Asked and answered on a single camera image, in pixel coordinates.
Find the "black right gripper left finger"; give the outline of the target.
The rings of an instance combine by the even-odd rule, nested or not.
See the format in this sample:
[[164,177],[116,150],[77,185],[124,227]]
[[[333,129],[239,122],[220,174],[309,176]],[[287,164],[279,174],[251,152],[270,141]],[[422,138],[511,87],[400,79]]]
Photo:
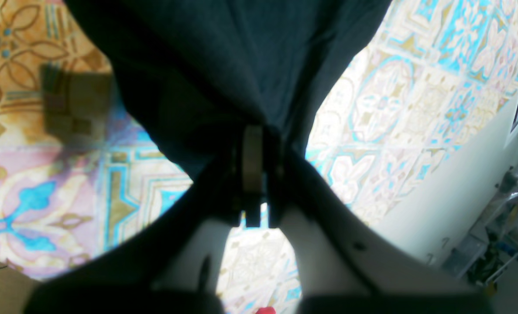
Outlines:
[[26,314],[222,314],[227,237],[261,224],[264,129],[247,126],[159,219],[92,262],[39,286]]

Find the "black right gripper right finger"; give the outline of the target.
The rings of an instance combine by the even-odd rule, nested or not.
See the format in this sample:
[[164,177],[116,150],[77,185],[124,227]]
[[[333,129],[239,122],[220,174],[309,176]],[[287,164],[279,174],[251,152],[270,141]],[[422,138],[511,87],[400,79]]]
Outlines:
[[263,134],[270,227],[295,252],[299,314],[491,314],[488,298],[371,230],[305,159]]

